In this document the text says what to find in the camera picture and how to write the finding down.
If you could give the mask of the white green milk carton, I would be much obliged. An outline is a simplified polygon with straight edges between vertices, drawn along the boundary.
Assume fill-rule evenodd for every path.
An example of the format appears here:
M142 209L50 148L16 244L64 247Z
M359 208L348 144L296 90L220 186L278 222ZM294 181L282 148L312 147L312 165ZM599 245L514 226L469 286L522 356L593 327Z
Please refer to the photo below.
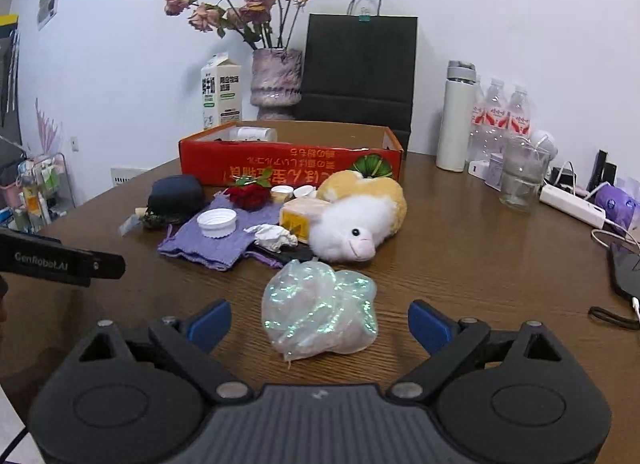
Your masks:
M241 65L227 52L214 55L201 69L204 129L242 119Z

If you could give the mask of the white thermos bottle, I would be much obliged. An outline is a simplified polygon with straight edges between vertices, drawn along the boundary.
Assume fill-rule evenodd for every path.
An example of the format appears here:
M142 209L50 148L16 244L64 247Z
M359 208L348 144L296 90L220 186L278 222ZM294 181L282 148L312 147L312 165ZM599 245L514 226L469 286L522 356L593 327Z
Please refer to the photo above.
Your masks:
M439 169L464 170L475 97L475 66L462 60L450 60L436 152Z

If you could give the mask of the red artificial rose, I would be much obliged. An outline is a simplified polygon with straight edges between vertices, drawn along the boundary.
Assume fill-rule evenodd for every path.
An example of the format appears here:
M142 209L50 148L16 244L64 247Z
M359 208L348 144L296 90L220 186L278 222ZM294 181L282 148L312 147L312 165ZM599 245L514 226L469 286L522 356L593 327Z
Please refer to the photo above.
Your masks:
M245 211L262 209L271 201L270 177L272 168L266 168L260 175L242 175L224 190L235 207Z

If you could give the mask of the purple marbled vase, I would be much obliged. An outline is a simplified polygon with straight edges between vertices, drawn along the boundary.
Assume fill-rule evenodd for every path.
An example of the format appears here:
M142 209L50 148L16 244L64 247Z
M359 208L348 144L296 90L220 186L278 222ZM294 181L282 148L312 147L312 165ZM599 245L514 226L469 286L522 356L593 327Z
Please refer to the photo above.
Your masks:
M291 120L302 101L303 52L261 49L253 53L250 104L258 120Z

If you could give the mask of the white patterned small box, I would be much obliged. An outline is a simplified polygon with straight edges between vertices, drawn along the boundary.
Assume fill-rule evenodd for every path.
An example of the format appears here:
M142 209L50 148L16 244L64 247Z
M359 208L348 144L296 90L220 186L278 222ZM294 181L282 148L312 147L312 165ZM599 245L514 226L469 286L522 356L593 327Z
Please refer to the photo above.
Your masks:
M489 164L485 172L485 184L496 191L500 191L502 172L503 155L499 153L492 153L489 157Z

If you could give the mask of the purple round gadget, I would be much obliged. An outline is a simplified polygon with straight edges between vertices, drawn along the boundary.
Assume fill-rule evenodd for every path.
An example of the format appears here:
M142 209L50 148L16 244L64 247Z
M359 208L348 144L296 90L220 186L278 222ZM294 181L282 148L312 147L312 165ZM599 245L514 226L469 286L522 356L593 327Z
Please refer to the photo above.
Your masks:
M604 210L608 221L630 230L638 202L624 190L605 183L594 195L594 205Z

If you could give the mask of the water bottle red label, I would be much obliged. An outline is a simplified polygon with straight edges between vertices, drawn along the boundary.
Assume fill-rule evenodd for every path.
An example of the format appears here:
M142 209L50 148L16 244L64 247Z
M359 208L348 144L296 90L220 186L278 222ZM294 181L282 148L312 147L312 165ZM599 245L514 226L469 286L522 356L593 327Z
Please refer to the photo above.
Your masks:
M530 112L528 93L524 86L516 86L511 95L508 106L508 127L506 134L509 138L528 137L530 132Z
M492 78L483 100L475 103L468 161L489 161L492 154L502 153L508 124L503 88L501 79Z

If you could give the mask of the black paper bag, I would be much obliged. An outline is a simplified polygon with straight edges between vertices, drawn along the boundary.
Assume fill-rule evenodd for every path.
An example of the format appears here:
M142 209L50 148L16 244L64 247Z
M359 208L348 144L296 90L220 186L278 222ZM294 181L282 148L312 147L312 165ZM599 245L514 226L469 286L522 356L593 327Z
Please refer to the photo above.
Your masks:
M416 79L416 16L382 15L369 23L352 14L309 16L302 101L297 120L386 127L409 144Z

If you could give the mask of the white paper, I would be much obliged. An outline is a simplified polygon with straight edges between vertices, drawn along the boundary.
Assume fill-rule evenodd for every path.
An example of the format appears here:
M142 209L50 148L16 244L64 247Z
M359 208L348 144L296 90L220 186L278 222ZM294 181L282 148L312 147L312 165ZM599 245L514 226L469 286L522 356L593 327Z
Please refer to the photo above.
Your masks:
M283 248L294 248L298 238L288 229L277 224L257 224L245 228L244 232L253 236L254 243L272 253L280 253Z

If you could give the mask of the purple knitted cloth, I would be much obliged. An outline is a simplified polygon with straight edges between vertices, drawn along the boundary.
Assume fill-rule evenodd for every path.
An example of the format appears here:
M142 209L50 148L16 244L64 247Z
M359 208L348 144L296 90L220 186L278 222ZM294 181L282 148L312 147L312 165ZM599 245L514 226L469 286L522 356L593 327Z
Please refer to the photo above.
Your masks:
M217 194L213 202L177 231L169 230L157 251L171 258L205 265L206 268L227 271L255 240L249 228L256 225L276 225L281 204L268 201L257 211L235 206L227 195Z

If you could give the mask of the red cardboard box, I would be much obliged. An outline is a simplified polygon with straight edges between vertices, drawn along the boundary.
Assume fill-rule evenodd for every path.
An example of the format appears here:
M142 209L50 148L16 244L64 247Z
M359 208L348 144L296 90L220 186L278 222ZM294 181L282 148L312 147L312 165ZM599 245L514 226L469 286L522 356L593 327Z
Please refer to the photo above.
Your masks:
M233 141L236 127L273 128L278 141ZM181 171L212 187L228 187L236 177L257 176L269 167L273 185L318 187L332 173L354 167L367 155L381 158L384 175L398 179L405 155L386 127L300 120L222 125L180 140L178 151Z

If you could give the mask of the white usb charger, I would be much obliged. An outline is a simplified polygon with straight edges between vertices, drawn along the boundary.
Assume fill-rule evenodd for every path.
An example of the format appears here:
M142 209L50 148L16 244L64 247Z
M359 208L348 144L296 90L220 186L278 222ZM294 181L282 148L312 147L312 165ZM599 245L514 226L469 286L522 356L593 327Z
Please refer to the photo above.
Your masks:
M478 179L485 180L489 168L489 161L470 161L468 173Z

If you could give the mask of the white translucent plastic box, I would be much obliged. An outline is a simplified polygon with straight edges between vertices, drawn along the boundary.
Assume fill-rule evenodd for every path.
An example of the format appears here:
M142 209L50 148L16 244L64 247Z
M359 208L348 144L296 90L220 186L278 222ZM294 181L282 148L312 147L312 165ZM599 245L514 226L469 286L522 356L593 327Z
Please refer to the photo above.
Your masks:
M273 128L236 127L233 130L233 141L238 142L277 142L278 132Z

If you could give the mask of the dark blue zipper pouch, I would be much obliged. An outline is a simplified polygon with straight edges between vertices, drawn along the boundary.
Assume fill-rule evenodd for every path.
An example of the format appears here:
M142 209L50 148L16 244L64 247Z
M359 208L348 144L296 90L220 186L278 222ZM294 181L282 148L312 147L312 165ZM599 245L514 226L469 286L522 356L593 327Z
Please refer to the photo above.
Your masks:
M205 192L198 179L190 175L171 176L153 183L144 217L159 225L182 224L205 204Z

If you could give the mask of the white and tan plush toy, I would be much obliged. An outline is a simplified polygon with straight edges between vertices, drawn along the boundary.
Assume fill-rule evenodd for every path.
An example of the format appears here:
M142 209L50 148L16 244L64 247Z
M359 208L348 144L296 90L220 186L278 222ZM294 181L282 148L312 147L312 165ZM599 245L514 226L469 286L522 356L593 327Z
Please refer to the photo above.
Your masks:
M366 262L397 234L405 221L404 189L392 178L366 178L343 170L333 173L318 190L328 205L309 220L308 244L326 262Z

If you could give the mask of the white power strip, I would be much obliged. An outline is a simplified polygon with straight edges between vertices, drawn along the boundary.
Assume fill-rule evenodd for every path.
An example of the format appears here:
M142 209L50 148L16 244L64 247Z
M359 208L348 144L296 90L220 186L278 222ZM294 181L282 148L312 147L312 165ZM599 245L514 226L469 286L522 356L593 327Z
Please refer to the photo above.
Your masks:
M605 211L596 205L574 194L567 193L559 187L546 184L542 187L539 200L561 213L565 213L595 229L602 229L605 224Z

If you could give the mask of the white ribbed jar lid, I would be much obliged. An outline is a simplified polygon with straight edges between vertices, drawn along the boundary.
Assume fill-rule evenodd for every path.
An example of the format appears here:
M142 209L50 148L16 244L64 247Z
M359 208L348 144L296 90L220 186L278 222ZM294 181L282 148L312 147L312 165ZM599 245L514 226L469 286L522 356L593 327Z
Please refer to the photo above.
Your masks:
M222 239L236 229L238 214L229 208L216 208L204 211L196 218L201 233L209 239Z

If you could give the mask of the clear drinking glass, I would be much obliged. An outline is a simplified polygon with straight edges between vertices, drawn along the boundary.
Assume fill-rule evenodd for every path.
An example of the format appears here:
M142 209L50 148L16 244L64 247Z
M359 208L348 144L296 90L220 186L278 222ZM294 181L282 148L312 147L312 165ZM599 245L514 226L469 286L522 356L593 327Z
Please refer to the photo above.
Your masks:
M500 179L500 202L513 209L529 211L547 174L550 153L529 139L510 139L504 150Z

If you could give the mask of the small white cup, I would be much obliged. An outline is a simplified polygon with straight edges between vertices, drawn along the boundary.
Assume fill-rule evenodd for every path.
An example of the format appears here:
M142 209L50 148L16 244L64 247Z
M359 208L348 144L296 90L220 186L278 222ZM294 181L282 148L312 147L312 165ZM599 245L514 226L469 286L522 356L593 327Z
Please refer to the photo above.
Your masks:
M294 187L291 185L276 185L270 190L271 200L276 204L284 204L294 197Z

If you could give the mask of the white wall heater panel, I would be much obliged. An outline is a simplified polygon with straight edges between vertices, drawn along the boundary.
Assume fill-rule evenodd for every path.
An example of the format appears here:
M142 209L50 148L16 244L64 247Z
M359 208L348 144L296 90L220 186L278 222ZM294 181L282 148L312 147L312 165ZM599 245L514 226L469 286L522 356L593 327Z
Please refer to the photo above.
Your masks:
M131 179L142 175L146 172L145 168L132 168L132 167L112 167L111 168L111 180L113 187L119 187L119 185L125 184Z

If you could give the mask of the dried pink flowers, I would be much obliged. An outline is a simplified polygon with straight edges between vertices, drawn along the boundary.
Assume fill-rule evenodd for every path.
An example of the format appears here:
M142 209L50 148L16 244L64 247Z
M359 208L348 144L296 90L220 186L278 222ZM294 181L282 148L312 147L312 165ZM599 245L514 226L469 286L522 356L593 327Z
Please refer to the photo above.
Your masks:
M293 30L311 0L163 0L168 17L186 16L195 30L220 38L237 34L254 51L286 50Z

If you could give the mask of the iridescent plastic bag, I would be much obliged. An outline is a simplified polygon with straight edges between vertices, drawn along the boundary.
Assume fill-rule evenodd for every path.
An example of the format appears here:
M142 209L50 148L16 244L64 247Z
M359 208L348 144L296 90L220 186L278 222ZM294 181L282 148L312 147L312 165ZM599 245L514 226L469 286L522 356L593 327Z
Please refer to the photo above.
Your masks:
M293 260L265 287L262 327L288 363L323 352L356 354L378 338L377 291L357 271Z

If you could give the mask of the yellow white charger box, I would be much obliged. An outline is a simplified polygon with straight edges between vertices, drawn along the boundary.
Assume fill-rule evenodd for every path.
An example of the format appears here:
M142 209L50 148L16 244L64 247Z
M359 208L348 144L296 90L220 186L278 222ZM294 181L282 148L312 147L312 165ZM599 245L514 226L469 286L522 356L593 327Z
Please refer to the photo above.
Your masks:
M299 242L308 243L311 224L329 207L319 198L301 197L286 202L280 209L279 224L295 235Z

